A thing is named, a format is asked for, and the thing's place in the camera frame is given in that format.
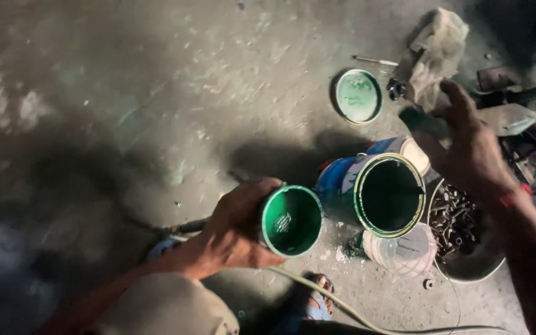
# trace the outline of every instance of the hose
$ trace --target hose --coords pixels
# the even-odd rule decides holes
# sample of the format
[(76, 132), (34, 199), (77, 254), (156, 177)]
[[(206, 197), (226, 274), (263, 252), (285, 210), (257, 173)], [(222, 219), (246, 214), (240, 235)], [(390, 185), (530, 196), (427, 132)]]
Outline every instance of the hose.
[(288, 270), (285, 270), (278, 266), (270, 266), (267, 268), (268, 270), (271, 270), (273, 272), (276, 272), (277, 274), (283, 275), (289, 279), (292, 279), (298, 283), (301, 283), (305, 286), (308, 286), (309, 288), (318, 291), (322, 295), (330, 298), (334, 303), (336, 303), (340, 308), (345, 310), (347, 313), (349, 313), (351, 316), (353, 316), (356, 320), (361, 322), (365, 327), (367, 327), (370, 330), (376, 331), (381, 334), (386, 335), (443, 335), (447, 333), (466, 333), (469, 331), (495, 331), (496, 333), (502, 333), (502, 334), (510, 334), (514, 335), (513, 332), (498, 328), (498, 327), (486, 327), (482, 325), (474, 325), (474, 326), (464, 326), (464, 327), (452, 327), (452, 328), (439, 328), (439, 329), (432, 329), (432, 330), (422, 330), (422, 331), (395, 331), (395, 330), (388, 330), (384, 328), (380, 328), (377, 325), (369, 322), (366, 320), (363, 316), (361, 316), (355, 309), (353, 309), (351, 306), (347, 305), (340, 299), (338, 299), (334, 294), (327, 291), (321, 286), (316, 285), (316, 283), (305, 279), (299, 275), (296, 275)]

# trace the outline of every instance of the hand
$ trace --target hand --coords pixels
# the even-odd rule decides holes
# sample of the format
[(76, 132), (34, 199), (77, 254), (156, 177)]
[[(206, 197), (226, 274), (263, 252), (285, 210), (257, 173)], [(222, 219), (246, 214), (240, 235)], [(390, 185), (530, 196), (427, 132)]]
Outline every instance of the hand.
[(471, 97), (454, 82), (446, 80), (440, 86), (452, 104), (444, 111), (444, 118), (454, 131), (452, 147), (446, 150), (428, 134), (413, 133), (417, 144), (429, 156), (432, 167), (475, 197), (495, 197), (498, 196), (496, 193), (501, 196), (516, 191), (519, 185), (502, 159), (497, 137), (475, 118), (476, 107)]
[(223, 268), (264, 268), (286, 261), (258, 243), (262, 202), (282, 181), (246, 182), (223, 196), (200, 233), (206, 252)]

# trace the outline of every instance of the blue paint bucket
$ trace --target blue paint bucket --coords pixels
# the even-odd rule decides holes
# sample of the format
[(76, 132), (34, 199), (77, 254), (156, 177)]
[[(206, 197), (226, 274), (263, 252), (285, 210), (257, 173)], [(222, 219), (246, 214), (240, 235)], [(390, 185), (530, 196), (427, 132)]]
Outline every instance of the blue paint bucket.
[(328, 217), (384, 238), (409, 232), (425, 209), (423, 178), (394, 153), (338, 159), (322, 171), (315, 191)]

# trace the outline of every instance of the red thread bracelet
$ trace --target red thread bracelet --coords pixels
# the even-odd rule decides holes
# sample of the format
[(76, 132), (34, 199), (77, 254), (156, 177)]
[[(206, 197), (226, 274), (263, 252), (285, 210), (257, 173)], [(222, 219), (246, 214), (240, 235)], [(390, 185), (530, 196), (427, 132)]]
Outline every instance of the red thread bracelet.
[[(525, 191), (528, 194), (532, 193), (531, 187), (529, 185), (526, 185), (523, 182), (520, 183), (520, 189)], [(505, 208), (508, 208), (514, 204), (514, 196), (515, 196), (514, 192), (504, 194), (503, 196), (500, 197), (500, 203)]]

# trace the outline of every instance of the white plastic bucket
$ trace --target white plastic bucket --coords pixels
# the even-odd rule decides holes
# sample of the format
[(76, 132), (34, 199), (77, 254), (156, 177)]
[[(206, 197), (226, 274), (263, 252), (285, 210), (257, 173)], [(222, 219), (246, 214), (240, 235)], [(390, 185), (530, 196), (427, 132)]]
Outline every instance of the white plastic bucket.
[(392, 137), (377, 141), (367, 150), (368, 155), (383, 153), (395, 153), (403, 156), (414, 165), (421, 177), (425, 176), (431, 168), (429, 158), (412, 137)]
[(438, 252), (436, 238), (428, 225), (419, 223), (396, 239), (363, 232), (363, 250), (373, 262), (404, 278), (424, 278)]

